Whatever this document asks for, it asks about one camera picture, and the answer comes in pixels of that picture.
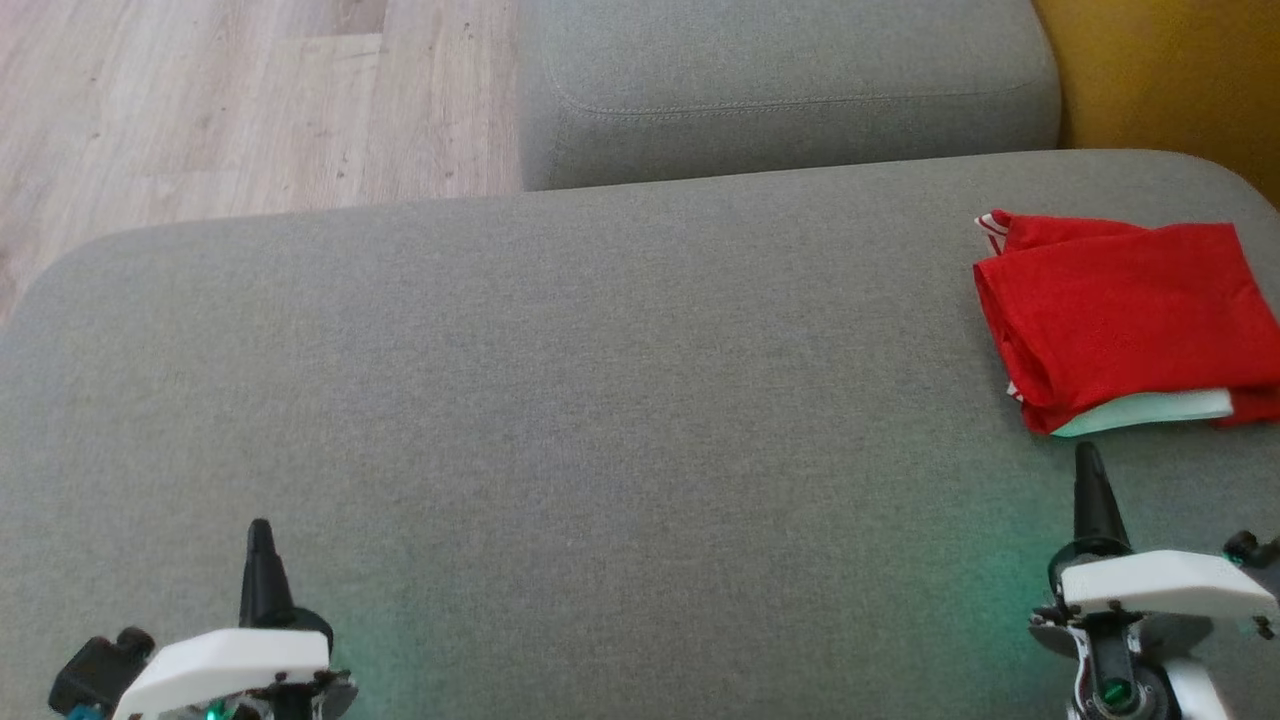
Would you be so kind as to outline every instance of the sofa cushion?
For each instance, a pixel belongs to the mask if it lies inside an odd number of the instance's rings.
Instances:
[[[1280,217],[1062,151],[183,224],[56,264],[0,338],[0,717],[90,635],[233,625],[269,518],[352,717],[1053,717],[1028,635],[1073,443],[1004,395],[992,206]],[[1275,532],[1276,428],[1098,438],[1139,548]],[[1274,648],[1203,651],[1240,717]]]
[[[531,0],[529,190],[1052,147],[1028,0]]]

